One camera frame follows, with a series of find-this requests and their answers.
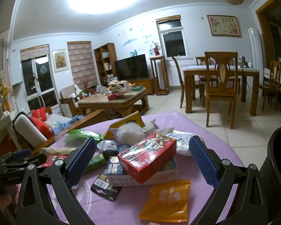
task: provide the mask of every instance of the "black cylinder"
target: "black cylinder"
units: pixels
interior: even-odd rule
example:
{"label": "black cylinder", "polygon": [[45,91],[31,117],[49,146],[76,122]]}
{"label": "black cylinder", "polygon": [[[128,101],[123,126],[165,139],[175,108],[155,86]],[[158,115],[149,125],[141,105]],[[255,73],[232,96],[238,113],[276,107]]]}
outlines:
{"label": "black cylinder", "polygon": [[268,156],[259,172],[268,206],[268,222],[271,222],[281,211],[281,128],[271,136],[268,142]]}

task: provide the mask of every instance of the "bookshelf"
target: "bookshelf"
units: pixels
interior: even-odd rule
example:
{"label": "bookshelf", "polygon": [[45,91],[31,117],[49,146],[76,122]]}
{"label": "bookshelf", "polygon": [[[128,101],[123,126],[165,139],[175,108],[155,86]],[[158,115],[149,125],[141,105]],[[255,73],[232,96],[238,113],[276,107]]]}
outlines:
{"label": "bookshelf", "polygon": [[99,48],[94,49],[97,69],[99,73],[100,83],[103,86],[107,85],[109,74],[117,75],[114,62],[117,60],[114,43],[107,43]]}

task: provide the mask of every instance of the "barcode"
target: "barcode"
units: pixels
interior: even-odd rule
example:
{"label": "barcode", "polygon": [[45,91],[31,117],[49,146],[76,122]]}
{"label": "barcode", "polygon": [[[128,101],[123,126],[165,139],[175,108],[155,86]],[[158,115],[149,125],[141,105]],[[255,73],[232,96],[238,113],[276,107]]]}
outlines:
{"label": "barcode", "polygon": [[94,182],[95,185],[101,187],[102,189],[106,189],[109,185],[108,182],[105,182],[103,180],[100,180],[100,179],[96,179],[96,181]]}

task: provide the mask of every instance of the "blue cloth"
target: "blue cloth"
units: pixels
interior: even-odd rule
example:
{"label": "blue cloth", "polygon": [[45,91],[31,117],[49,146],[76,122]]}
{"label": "blue cloth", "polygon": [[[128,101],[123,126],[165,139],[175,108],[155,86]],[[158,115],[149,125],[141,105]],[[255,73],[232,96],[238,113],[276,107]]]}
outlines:
{"label": "blue cloth", "polygon": [[67,127],[71,126],[73,123],[76,123],[78,120],[83,119],[83,115],[76,115],[71,120],[66,121],[64,123],[61,123],[59,121],[56,121],[55,125],[58,125],[58,127],[53,128],[53,134],[56,135],[66,129]]}

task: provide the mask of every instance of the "wooden door frame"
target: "wooden door frame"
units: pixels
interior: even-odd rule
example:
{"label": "wooden door frame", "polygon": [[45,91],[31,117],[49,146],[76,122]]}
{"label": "wooden door frame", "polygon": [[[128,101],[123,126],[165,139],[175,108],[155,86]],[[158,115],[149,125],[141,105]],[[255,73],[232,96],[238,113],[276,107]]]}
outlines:
{"label": "wooden door frame", "polygon": [[280,3],[278,0],[268,0],[266,3],[264,3],[260,8],[256,10],[256,15],[261,27],[261,33],[263,35],[267,68],[270,68],[271,61],[276,60],[276,58],[274,53],[273,42],[271,39],[270,27],[267,23],[267,19],[265,15],[279,6]]}

